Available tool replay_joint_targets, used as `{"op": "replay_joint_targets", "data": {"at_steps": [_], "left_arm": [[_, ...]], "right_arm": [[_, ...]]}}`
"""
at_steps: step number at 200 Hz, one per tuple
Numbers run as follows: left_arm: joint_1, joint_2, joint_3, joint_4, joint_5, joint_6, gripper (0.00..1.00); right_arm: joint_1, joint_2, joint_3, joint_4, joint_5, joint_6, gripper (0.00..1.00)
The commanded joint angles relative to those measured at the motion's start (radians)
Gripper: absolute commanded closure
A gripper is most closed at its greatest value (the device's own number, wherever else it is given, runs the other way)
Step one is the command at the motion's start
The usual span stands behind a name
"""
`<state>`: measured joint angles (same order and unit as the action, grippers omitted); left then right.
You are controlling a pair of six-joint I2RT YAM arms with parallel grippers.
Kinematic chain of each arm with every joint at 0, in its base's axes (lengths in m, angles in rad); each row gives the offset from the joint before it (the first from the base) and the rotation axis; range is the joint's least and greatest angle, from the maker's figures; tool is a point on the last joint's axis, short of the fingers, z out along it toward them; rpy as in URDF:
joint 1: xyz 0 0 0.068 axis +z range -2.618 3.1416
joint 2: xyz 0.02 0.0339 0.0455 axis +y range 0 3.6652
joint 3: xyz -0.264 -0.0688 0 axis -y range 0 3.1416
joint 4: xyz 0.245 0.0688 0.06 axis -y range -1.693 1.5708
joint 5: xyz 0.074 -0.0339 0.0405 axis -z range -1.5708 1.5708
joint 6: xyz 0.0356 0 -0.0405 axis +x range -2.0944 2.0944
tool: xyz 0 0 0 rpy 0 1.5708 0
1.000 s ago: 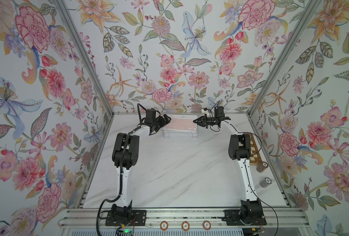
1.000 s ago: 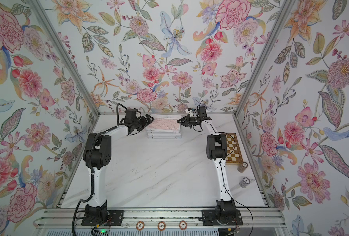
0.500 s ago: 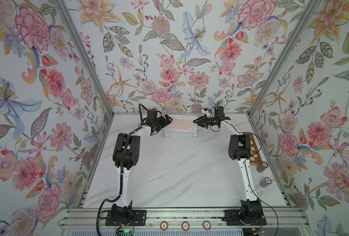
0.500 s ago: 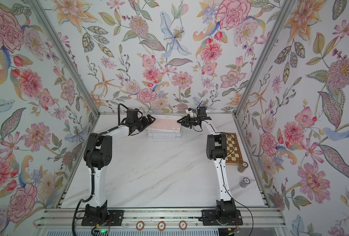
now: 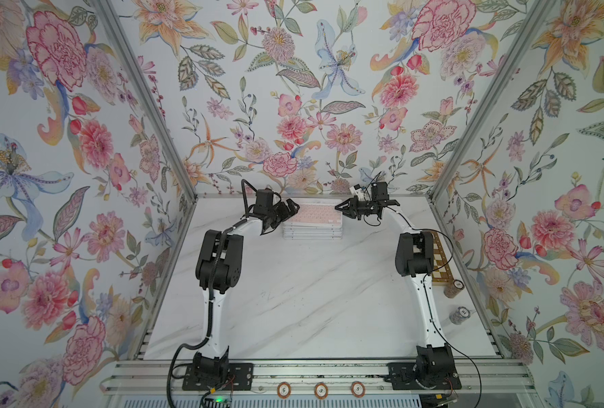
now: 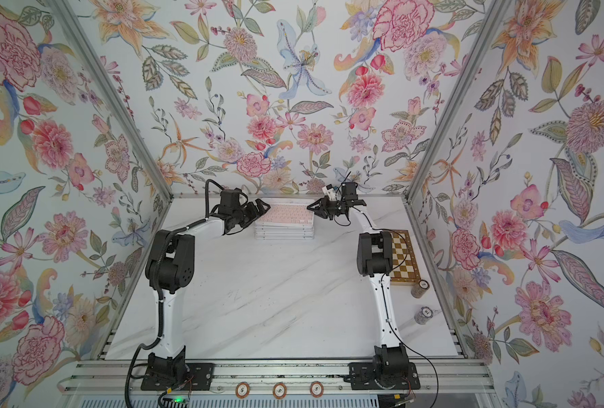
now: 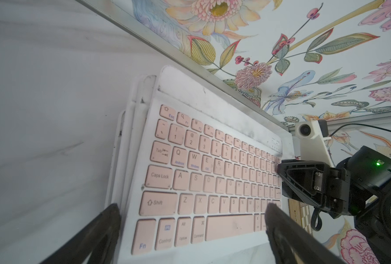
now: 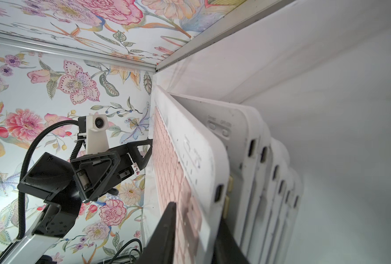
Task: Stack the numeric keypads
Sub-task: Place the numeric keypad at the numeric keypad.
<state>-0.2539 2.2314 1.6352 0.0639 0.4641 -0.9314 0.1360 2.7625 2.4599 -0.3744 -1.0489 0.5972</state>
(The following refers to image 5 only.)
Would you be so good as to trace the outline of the pink keyboard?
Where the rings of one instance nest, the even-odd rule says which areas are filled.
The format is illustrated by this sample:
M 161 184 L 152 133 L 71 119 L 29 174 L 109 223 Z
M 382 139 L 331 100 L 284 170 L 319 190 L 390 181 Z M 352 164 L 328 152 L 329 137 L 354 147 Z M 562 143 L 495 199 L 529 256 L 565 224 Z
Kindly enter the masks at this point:
M 284 232 L 282 235 L 285 239 L 341 239 L 342 233 L 302 233 L 302 232 Z
M 342 214 L 331 203 L 302 203 L 287 224 L 303 227 L 339 228 Z

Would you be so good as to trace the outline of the white keyboard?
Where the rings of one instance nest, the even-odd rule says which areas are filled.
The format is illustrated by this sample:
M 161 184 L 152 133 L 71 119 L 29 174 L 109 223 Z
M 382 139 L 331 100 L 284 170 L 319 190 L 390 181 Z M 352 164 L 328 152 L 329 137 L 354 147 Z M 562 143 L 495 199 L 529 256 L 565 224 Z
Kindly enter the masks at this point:
M 340 240 L 342 236 L 294 236 L 284 235 L 284 239 L 287 240 Z
M 284 229 L 284 235 L 291 236 L 311 236 L 311 235 L 333 235 L 340 236 L 342 235 L 342 229 Z

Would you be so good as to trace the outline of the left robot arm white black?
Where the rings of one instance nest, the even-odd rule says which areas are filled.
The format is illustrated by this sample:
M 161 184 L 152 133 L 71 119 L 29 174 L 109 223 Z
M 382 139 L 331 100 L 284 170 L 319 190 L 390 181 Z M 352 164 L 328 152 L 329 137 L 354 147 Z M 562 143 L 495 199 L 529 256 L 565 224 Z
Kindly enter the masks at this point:
M 206 332 L 199 350 L 212 359 L 229 353 L 223 317 L 228 292 L 241 277 L 245 240 L 275 232 L 300 211 L 297 202 L 283 199 L 270 188 L 258 189 L 247 180 L 242 180 L 242 200 L 244 212 L 238 221 L 221 231 L 210 229 L 205 233 L 196 263 L 196 279 L 205 292 L 207 308 Z

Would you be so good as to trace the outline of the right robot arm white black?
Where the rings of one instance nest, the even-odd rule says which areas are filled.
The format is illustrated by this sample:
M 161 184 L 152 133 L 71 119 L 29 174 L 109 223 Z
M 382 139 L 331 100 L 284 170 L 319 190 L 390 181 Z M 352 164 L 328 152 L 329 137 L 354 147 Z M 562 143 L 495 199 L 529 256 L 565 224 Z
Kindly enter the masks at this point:
M 455 378 L 458 373 L 453 348 L 434 313 L 433 274 L 449 264 L 447 260 L 436 264 L 435 235 L 441 232 L 412 224 L 402 212 L 400 202 L 390 197 L 385 182 L 354 185 L 349 192 L 351 197 L 335 206 L 345 217 L 361 221 L 374 216 L 381 221 L 391 216 L 401 229 L 395 251 L 395 270 L 407 283 L 416 301 L 412 309 L 420 329 L 415 358 L 416 380 L 428 384 Z

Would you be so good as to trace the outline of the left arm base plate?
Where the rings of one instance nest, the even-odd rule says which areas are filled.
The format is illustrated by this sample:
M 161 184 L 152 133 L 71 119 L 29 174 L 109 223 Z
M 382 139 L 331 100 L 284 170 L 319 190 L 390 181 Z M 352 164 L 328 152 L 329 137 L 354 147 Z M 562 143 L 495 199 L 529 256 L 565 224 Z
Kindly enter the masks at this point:
M 232 363 L 229 349 L 222 356 L 210 357 L 197 352 L 186 367 L 182 389 L 184 391 L 250 391 L 254 379 L 253 363 Z

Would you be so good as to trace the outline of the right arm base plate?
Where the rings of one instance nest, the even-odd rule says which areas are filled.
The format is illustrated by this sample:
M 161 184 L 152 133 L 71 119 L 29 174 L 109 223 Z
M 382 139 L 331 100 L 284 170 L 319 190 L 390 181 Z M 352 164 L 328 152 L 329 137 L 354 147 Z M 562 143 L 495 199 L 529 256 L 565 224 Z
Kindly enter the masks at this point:
M 449 346 L 417 346 L 413 360 L 391 362 L 386 381 L 394 390 L 458 390 L 462 384 Z

